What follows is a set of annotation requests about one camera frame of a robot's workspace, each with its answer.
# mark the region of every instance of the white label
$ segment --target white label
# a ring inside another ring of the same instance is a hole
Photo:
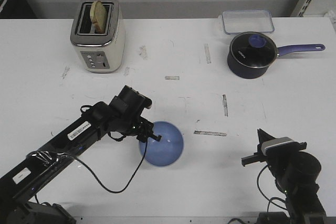
[[[91,124],[89,122],[84,122],[80,126],[78,126],[75,130],[68,134],[68,138],[70,141],[74,140],[77,136],[79,136],[82,132],[84,132]]]
[[[13,180],[16,184],[19,184],[25,177],[27,177],[30,174],[30,170],[28,168],[24,168],[21,172],[16,174],[13,177]]]

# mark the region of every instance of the saucepan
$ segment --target saucepan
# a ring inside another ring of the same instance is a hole
[[[323,44],[289,45],[277,48],[273,40],[262,33],[248,31],[237,35],[230,43],[227,64],[231,71],[245,79],[262,76],[277,57],[304,51],[323,51]]]

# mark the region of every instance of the toast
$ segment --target toast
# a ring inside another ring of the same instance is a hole
[[[105,33],[107,11],[100,1],[94,1],[90,8],[90,19],[99,34]]]

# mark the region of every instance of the table surface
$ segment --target table surface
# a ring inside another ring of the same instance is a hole
[[[262,77],[246,80],[227,66],[232,36],[218,19],[132,19],[124,21],[121,67],[97,74],[82,67],[70,43],[72,20],[0,20],[0,174],[80,117],[82,105],[108,103],[126,84],[153,100],[146,119],[181,130],[180,159],[161,168],[144,163],[118,195],[73,162],[38,194],[40,201],[82,217],[257,216],[267,207],[256,186],[265,164],[242,167],[240,159],[256,151],[261,128],[308,143],[322,164],[318,196],[327,215],[336,216],[336,35],[327,18],[273,21],[269,36],[277,46],[323,43],[326,50],[283,56]],[[141,156],[134,137],[120,143],[104,137],[81,159],[119,190]],[[260,186],[269,197],[282,196],[269,171]]]

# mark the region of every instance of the purple pot handle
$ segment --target purple pot handle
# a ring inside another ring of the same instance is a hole
[[[279,56],[290,54],[291,52],[310,52],[323,50],[325,50],[325,46],[323,44],[290,45],[278,47]]]

